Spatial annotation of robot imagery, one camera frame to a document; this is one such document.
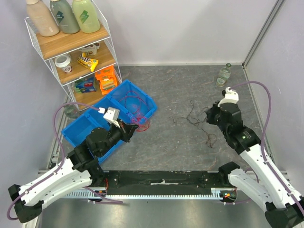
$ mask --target beige bottle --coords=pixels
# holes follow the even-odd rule
[[[26,0],[28,16],[44,37],[56,35],[59,28],[48,7],[40,0]]]

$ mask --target gray mat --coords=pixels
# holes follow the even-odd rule
[[[203,123],[199,128],[217,136],[213,148],[206,145],[207,136],[186,117],[194,103],[193,116],[220,100],[221,90],[215,76],[223,66],[137,66],[122,67],[123,80],[130,79],[157,104],[150,128],[136,133],[102,163],[105,170],[209,170],[234,161],[242,168],[248,165],[231,149],[218,127]],[[233,66],[227,86],[245,81],[241,66]],[[261,129],[247,85],[237,89],[244,124],[258,136]]]

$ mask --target blue plastic bin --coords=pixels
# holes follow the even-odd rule
[[[123,81],[111,93],[97,102],[94,107],[117,108],[120,110],[118,118],[128,124],[131,123],[136,111],[145,116],[145,118],[142,118],[140,121],[140,123],[143,124],[157,109],[153,99],[129,80]],[[96,110],[88,109],[79,118],[63,129],[62,134],[74,147],[76,147],[82,143],[94,128],[97,127],[103,127],[106,130],[110,129],[103,114],[98,113]],[[98,158],[99,163],[102,163],[123,143],[124,141],[120,140],[103,157]]]
[[[149,119],[157,109],[153,99],[130,80],[123,81],[109,95],[131,114],[138,112],[143,114],[147,119]],[[145,122],[145,118],[141,119],[141,124]]]
[[[97,124],[82,114],[69,126],[63,129],[61,133],[73,147],[76,147],[83,142],[86,136],[90,134],[94,128],[97,127]]]

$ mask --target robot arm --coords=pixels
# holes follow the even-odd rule
[[[253,169],[264,187],[253,181],[234,162],[219,168],[223,181],[245,192],[264,212],[272,227],[293,227],[304,221],[295,200],[275,176],[276,172],[289,187],[296,200],[304,206],[301,194],[286,180],[276,165],[266,155],[263,159],[261,141],[253,130],[243,125],[241,111],[238,108],[238,94],[228,87],[223,98],[209,109],[207,122],[217,125],[228,143]]]
[[[9,188],[13,201],[25,192],[14,207],[21,223],[31,221],[51,203],[74,190],[86,186],[100,186],[103,183],[104,172],[98,164],[97,157],[105,155],[119,140],[129,142],[138,126],[126,124],[118,119],[119,110],[117,109],[100,108],[99,112],[105,113],[104,118],[110,124],[109,131],[104,128],[95,128],[79,146],[67,155],[58,172],[55,170],[60,164],[26,185],[12,185]],[[43,184],[27,191],[32,185],[42,182],[50,174],[53,175]]]

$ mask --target white cap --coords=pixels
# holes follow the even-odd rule
[[[37,2],[39,2],[39,0],[26,0],[26,3],[28,5],[33,5],[33,4],[36,4]]]
[[[55,58],[55,65],[59,68],[66,67],[71,62],[69,55],[61,55]]]

